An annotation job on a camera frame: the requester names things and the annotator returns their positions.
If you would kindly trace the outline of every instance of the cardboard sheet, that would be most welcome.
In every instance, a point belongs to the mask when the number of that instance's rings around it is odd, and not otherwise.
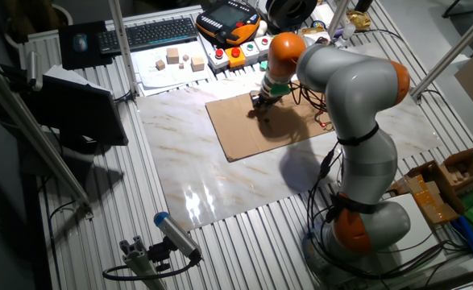
[[[264,113],[253,110],[248,93],[205,104],[229,162],[333,130],[327,113],[317,117],[326,124],[322,128],[315,121],[318,110],[305,99],[296,105],[292,94],[298,100],[299,91],[295,90]]]

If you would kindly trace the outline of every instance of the white paper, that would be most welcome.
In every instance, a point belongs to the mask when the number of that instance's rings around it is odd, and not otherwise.
[[[49,77],[55,77],[64,81],[71,81],[79,85],[89,85],[95,89],[103,89],[105,91],[110,92],[111,94],[113,93],[110,89],[102,88],[100,85],[96,85],[86,80],[84,77],[81,77],[74,71],[65,70],[64,68],[62,68],[62,65],[52,66],[52,68],[50,68],[50,70],[48,70],[44,75]]]
[[[177,48],[179,50],[179,62],[184,63],[184,68],[180,69],[179,64],[168,64],[167,48]],[[142,52],[131,53],[134,62],[136,79],[143,87],[145,96],[154,93],[161,93],[177,86],[190,83],[192,81],[204,80],[209,77],[207,72],[207,59],[204,49],[198,42],[174,44],[162,48],[153,48]],[[194,72],[191,67],[191,59],[194,56],[201,56],[204,59],[204,70]],[[159,71],[156,62],[162,60],[165,68]]]

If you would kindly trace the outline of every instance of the emergency stop button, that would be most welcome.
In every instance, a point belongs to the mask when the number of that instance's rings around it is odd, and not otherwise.
[[[240,53],[239,48],[233,48],[233,49],[230,50],[230,54],[231,54],[234,58],[238,58],[238,57],[239,57],[239,53]]]

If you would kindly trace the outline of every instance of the blue object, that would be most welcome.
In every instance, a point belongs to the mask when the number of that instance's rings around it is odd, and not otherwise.
[[[333,38],[337,39],[338,37],[342,36],[343,33],[343,27],[337,28],[336,31],[334,32]]]
[[[73,36],[73,50],[75,52],[85,52],[88,50],[88,36],[84,33],[77,33]]]
[[[163,222],[164,219],[169,216],[170,216],[170,213],[167,213],[167,212],[156,213],[156,215],[154,216],[154,223],[156,224],[157,227],[159,227],[161,222]]]
[[[454,221],[451,222],[451,225],[454,226],[455,229],[459,230],[460,233],[467,239],[467,243],[471,246],[473,252],[473,230],[471,225],[464,216],[461,216]]]
[[[156,40],[156,41],[151,41],[149,42],[148,44],[160,44],[160,43],[163,43],[163,42],[170,42],[170,41],[173,41],[173,40],[179,40],[179,39],[184,39],[188,37],[187,35],[183,35],[183,36],[177,36],[177,37],[172,37],[172,38],[169,38],[169,39],[162,39],[162,40]]]

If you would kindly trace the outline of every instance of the control box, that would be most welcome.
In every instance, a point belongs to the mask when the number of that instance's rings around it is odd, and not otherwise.
[[[259,50],[255,46],[254,41],[249,41],[240,46],[245,55],[245,65],[253,65],[258,63]]]
[[[217,49],[214,52],[208,54],[209,66],[213,70],[214,74],[222,73],[229,68],[229,56],[223,49]]]
[[[226,54],[229,57],[229,68],[231,70],[243,68],[246,59],[240,48],[227,48]]]
[[[270,36],[262,36],[254,39],[255,45],[258,47],[259,56],[258,61],[262,62],[268,60],[268,49],[270,48],[270,43],[272,38]]]

